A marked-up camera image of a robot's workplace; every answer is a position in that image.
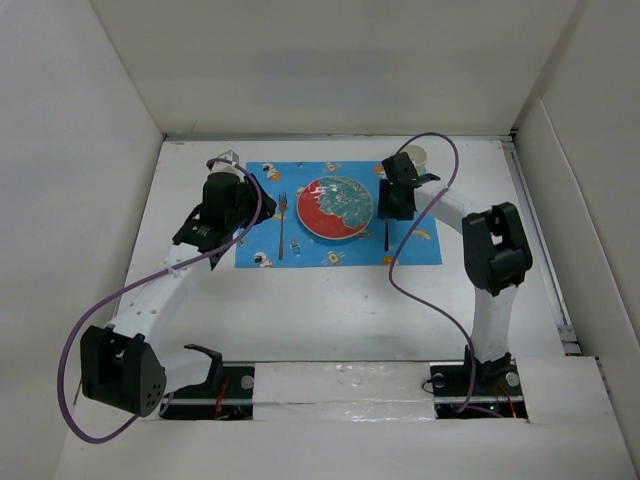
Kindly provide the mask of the copper fork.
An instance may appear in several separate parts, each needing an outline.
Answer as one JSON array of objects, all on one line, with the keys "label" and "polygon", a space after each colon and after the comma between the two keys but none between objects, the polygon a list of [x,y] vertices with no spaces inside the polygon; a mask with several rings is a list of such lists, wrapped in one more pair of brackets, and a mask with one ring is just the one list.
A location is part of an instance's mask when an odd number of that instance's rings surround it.
[{"label": "copper fork", "polygon": [[287,194],[285,192],[281,192],[279,194],[278,207],[279,207],[279,215],[280,215],[278,259],[283,260],[284,259],[284,222],[285,222],[286,211],[288,209],[288,199],[287,199]]}]

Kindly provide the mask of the blue space print cloth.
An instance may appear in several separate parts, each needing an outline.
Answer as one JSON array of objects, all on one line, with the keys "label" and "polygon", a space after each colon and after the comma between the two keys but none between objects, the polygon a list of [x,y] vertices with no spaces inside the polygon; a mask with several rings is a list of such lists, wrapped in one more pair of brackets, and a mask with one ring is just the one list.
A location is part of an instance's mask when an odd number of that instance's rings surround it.
[{"label": "blue space print cloth", "polygon": [[[399,265],[439,265],[442,263],[435,219],[425,217],[416,228],[409,221],[389,221],[390,250],[384,251],[385,221],[377,217],[379,182],[384,169],[375,161],[345,162],[249,162],[247,170],[259,180],[265,192],[278,201],[285,192],[288,209],[284,222],[284,259],[278,259],[280,215],[252,228],[239,242],[235,254],[237,268],[311,268],[388,265],[403,237],[411,236],[400,252]],[[373,217],[356,237],[343,241],[321,239],[300,223],[297,197],[311,181],[325,176],[344,176],[362,183],[374,201]]]}]

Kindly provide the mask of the pale yellow mug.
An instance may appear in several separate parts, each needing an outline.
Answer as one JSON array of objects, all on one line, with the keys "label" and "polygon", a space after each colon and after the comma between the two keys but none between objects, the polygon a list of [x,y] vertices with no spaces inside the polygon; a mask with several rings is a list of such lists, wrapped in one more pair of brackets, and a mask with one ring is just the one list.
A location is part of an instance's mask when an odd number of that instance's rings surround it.
[{"label": "pale yellow mug", "polygon": [[409,156],[419,174],[424,174],[427,171],[426,164],[428,156],[422,147],[418,145],[408,145],[403,149],[403,152]]}]

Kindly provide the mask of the copper spoon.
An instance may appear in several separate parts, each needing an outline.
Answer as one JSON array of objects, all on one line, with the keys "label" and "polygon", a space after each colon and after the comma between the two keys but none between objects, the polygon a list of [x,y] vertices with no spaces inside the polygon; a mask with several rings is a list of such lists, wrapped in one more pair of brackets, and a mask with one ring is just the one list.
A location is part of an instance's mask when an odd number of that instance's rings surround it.
[{"label": "copper spoon", "polygon": [[385,220],[385,235],[384,235],[384,251],[390,250],[390,225],[389,221]]}]

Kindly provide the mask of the red and teal plate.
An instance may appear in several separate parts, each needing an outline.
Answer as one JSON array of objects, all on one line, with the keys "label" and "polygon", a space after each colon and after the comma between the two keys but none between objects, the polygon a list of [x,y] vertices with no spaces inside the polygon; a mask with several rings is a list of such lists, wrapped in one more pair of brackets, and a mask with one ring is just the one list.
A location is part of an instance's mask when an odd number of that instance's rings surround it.
[{"label": "red and teal plate", "polygon": [[331,241],[356,237],[373,217],[374,201],[359,181],[325,176],[311,181],[299,193],[296,213],[311,234]]}]

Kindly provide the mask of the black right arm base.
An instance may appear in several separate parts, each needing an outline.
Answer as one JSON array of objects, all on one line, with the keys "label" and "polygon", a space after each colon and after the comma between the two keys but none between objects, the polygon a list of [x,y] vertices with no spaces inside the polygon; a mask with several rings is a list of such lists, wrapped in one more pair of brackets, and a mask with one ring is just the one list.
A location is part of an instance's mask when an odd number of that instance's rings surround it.
[{"label": "black right arm base", "polygon": [[434,400],[438,420],[528,418],[515,360],[510,353],[478,363],[472,380],[471,355],[458,362],[434,362],[422,390]]}]

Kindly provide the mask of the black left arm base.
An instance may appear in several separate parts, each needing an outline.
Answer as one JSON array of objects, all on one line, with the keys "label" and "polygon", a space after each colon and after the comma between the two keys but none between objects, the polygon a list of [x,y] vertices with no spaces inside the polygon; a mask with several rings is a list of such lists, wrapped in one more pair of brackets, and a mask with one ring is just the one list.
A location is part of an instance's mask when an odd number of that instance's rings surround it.
[{"label": "black left arm base", "polygon": [[167,359],[168,383],[158,415],[165,420],[244,421],[253,418],[256,365],[188,344]]}]

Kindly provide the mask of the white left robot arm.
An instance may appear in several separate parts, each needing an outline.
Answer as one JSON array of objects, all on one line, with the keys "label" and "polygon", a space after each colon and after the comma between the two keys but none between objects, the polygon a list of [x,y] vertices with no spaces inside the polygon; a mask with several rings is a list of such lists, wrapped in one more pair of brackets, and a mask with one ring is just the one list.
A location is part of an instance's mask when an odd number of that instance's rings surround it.
[{"label": "white left robot arm", "polygon": [[221,353],[195,343],[168,352],[164,333],[190,290],[275,207],[254,175],[230,169],[210,174],[200,204],[172,238],[164,269],[106,326],[91,326],[82,335],[83,395],[147,417],[167,394],[216,394],[223,383]]}]

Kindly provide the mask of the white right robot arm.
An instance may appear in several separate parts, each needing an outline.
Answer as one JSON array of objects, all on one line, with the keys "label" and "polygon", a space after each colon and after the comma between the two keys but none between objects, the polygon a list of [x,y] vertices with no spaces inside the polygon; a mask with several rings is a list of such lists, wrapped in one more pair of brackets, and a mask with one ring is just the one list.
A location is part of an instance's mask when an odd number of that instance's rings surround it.
[{"label": "white right robot arm", "polygon": [[494,387],[510,366],[508,334],[518,286],[533,258],[517,207],[511,202],[489,205],[448,187],[433,174],[420,174],[409,155],[382,161],[378,215],[411,220],[429,214],[462,236],[463,262],[474,286],[474,319],[465,353],[462,381],[473,393]]}]

